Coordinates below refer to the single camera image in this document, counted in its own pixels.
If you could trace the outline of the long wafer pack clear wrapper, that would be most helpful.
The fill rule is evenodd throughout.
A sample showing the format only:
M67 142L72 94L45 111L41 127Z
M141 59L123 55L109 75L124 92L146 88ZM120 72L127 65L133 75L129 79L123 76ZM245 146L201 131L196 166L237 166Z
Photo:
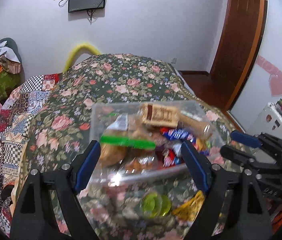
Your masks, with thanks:
M184 128L191 131L196 137L208 140L213 135L212 126L206 121L197 121L182 113L179 114L179 122Z

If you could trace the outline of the fried snack bag green seal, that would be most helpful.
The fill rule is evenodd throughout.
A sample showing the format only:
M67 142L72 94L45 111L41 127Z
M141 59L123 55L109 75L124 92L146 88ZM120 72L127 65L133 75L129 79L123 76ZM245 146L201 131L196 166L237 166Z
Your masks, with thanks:
M100 166L110 167L119 164L130 154L138 156L154 151L155 140L136 114L120 114L111 122L100 137Z

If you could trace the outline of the baked rice cracker pack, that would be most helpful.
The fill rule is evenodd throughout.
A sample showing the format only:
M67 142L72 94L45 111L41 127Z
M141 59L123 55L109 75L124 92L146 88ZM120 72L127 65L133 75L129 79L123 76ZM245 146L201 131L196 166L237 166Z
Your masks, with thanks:
M165 106L153 103L143 103L139 115L145 125L156 127L176 128L179 122L180 110L174 106Z

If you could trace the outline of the red snack packet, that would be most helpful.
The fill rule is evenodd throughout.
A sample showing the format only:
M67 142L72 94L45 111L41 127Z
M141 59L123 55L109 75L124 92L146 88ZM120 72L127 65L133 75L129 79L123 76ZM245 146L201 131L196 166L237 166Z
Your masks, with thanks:
M172 149L164 149L163 151L157 151L156 155L158 159L162 162L163 168L168 168L183 163L182 158L176 156Z

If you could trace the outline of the dark floral bedspread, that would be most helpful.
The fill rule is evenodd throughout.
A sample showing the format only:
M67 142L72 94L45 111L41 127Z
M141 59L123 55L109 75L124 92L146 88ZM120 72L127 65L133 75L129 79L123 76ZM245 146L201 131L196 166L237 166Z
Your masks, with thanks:
M131 54L71 67L30 124L11 239L185 239L204 202L181 154L209 162L235 127L167 63Z

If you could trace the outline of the yellow snack packet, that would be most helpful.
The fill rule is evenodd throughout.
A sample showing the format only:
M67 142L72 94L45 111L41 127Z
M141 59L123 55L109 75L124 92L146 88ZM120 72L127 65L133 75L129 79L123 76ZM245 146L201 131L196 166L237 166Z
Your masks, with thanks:
M203 192L199 190L193 198L174 209L172 215L176 216L179 220L194 222L204 201L205 196Z

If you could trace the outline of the white small fridge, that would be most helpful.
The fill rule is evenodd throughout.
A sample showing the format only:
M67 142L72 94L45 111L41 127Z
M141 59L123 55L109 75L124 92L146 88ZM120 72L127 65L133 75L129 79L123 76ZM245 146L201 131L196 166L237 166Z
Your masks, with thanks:
M269 102L246 131L249 135L267 133L282 139L282 99Z

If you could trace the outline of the blue wrapped candies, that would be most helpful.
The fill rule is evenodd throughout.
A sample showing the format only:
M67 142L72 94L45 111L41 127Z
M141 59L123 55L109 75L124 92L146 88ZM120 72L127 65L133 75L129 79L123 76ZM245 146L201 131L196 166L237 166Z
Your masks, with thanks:
M167 128L163 127L160 129L160 133L168 141L185 142L189 141L192 143L198 153L209 155L209 148L206 146L206 142L203 139L193 135L193 133L187 131L184 128Z

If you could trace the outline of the clear plastic storage box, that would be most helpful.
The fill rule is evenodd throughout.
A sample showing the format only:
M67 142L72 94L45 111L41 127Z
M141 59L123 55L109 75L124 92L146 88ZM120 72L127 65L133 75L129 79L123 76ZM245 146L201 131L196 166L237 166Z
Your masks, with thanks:
M97 103L90 139L101 157L90 182L119 186L169 178L188 170L181 144L188 140L214 161L225 141L195 100Z

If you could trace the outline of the green jelly cup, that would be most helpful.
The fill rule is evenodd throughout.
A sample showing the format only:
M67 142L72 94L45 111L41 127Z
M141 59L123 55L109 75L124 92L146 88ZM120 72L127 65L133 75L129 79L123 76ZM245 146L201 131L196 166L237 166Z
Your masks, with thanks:
M140 213L145 218L166 216L171 209L171 201L166 195L155 191L144 195L140 202Z

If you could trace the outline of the patchwork checkered quilt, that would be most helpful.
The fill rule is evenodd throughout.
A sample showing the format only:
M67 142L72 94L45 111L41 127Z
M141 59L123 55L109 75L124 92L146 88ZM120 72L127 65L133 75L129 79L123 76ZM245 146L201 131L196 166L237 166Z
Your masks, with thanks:
M59 81L58 74L38 75L14 89L0 112L0 229L10 234L11 192L29 140L30 123Z

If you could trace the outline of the yellow fuzzy hoop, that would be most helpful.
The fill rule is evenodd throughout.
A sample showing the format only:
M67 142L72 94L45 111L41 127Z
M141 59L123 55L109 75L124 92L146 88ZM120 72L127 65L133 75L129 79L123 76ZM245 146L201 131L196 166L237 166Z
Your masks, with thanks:
M63 68L63 73L66 72L82 54L100 55L101 52L90 43L81 43L77 45L70 51Z

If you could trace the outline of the pile of clothes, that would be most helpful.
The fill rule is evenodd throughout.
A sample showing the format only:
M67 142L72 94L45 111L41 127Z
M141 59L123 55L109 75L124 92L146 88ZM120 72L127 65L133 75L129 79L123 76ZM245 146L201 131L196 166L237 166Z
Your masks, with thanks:
M5 100L21 81L22 61L16 42L7 37L0 40L0 100Z

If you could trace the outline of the pink heart wall sticker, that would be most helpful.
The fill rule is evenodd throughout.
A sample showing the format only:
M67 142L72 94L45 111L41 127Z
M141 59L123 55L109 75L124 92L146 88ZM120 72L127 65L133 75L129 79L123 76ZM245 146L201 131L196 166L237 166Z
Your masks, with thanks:
M257 57L255 64L270 75L268 84L271 96L282 96L282 71L262 56Z

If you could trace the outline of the brown wooden door frame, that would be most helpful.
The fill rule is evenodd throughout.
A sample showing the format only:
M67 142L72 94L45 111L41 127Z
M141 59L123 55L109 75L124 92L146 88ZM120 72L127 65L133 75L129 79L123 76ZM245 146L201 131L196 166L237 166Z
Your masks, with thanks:
M225 112L233 107L257 57L265 17L266 0L227 1L211 70L181 71L197 97Z

